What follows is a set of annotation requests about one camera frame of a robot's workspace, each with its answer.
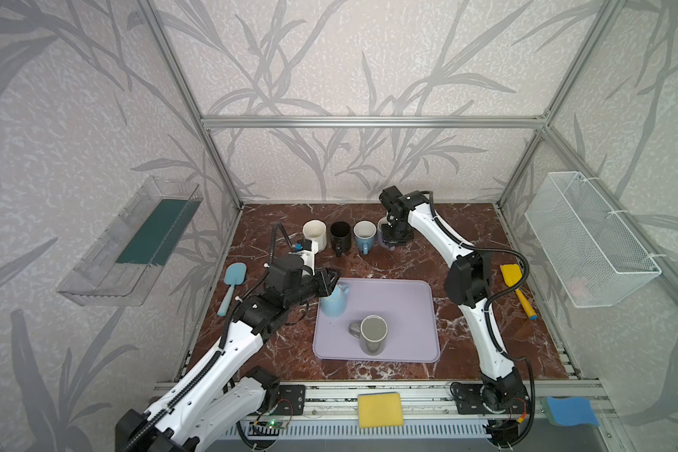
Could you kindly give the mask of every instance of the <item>robotic arm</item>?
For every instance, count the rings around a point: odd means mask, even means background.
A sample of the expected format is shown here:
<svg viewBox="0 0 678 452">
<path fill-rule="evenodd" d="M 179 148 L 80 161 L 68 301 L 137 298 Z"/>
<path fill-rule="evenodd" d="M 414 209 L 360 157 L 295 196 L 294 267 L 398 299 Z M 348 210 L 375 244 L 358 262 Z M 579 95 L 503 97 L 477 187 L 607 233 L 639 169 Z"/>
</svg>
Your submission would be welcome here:
<svg viewBox="0 0 678 452">
<path fill-rule="evenodd" d="M 526 400 L 527 391 L 507 355 L 492 305 L 487 302 L 489 258 L 436 215 L 431 199 L 423 192 L 402 194 L 391 186 L 382 191 L 380 201 L 388 211 L 389 223 L 382 226 L 382 239 L 388 245 L 408 243 L 417 230 L 440 252 L 449 267 L 444 289 L 464 314 L 477 348 L 481 404 L 488 411 L 501 413 L 507 411 L 515 398 Z M 296 252 L 274 260 L 272 244 L 270 263 L 261 280 L 266 281 L 264 291 L 247 296 L 229 312 L 222 338 L 169 393 L 143 414 L 130 410 L 121 418 L 116 426 L 116 450 L 199 452 L 245 416 L 274 408 L 279 379 L 260 367 L 250 370 L 228 392 L 224 388 L 231 376 L 286 324 L 294 306 L 332 293 L 339 271 L 315 270 L 315 253 L 316 242 L 302 240 Z M 531 422 L 532 415 L 516 442 L 526 435 Z"/>
</svg>

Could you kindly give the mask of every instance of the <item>yellow handle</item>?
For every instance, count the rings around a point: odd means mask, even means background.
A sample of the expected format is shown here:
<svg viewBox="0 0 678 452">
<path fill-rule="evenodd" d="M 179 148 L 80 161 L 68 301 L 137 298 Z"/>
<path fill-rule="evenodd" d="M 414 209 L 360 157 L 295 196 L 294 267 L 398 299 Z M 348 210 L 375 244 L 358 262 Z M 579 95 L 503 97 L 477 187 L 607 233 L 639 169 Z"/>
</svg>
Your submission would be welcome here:
<svg viewBox="0 0 678 452">
<path fill-rule="evenodd" d="M 530 318 L 530 320 L 534 321 L 537 319 L 537 312 L 532 309 L 530 302 L 525 298 L 525 294 L 523 294 L 520 289 L 516 289 L 515 294 L 517 294 L 518 298 L 520 299 L 520 303 L 522 303 L 522 307 L 525 308 L 525 313 Z"/>
</svg>

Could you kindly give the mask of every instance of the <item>transparent plastic container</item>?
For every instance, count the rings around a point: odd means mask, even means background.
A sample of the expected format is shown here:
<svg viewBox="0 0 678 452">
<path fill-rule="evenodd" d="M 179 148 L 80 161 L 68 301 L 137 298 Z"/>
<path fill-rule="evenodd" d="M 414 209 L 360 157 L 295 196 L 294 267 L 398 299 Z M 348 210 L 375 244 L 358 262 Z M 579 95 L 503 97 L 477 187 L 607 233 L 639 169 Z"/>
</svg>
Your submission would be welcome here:
<svg viewBox="0 0 678 452">
<path fill-rule="evenodd" d="M 612 306 L 661 273 L 582 173 L 549 173 L 525 217 L 576 307 Z"/>
<path fill-rule="evenodd" d="M 163 200 L 185 203 L 173 206 L 170 224 L 162 225 L 152 245 L 143 247 L 142 256 L 135 258 L 134 253 L 132 261 L 130 257 L 119 259 Z M 63 279 L 58 293 L 83 306 L 142 305 L 201 201 L 203 196 L 198 184 L 162 181 L 150 176 Z"/>
</svg>

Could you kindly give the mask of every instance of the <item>blue spatula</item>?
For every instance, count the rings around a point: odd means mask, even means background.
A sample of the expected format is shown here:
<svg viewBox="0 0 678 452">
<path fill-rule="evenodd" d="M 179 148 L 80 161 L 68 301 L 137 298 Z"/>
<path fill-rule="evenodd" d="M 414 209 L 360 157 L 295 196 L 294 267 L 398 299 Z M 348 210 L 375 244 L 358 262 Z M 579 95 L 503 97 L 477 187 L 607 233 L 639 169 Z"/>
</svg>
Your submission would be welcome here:
<svg viewBox="0 0 678 452">
<path fill-rule="evenodd" d="M 234 287 L 237 284 L 243 284 L 246 277 L 246 264 L 243 262 L 236 262 L 228 266 L 226 275 L 223 276 L 223 282 L 231 286 L 223 297 L 221 305 L 218 307 L 218 315 L 223 317 L 228 311 L 228 305 L 231 304 L 231 297 L 234 294 Z"/>
</svg>

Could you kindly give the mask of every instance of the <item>green sheet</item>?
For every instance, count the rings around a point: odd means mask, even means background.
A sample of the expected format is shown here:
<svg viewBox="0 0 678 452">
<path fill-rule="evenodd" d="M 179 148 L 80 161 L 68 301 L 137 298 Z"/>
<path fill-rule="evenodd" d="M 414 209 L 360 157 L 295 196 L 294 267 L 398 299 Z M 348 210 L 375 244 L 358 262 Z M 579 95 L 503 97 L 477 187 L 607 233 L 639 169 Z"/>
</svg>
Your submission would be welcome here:
<svg viewBox="0 0 678 452">
<path fill-rule="evenodd" d="M 197 201 L 187 203 L 188 200 L 161 200 L 118 256 L 116 263 L 164 266 L 200 204 Z"/>
</svg>

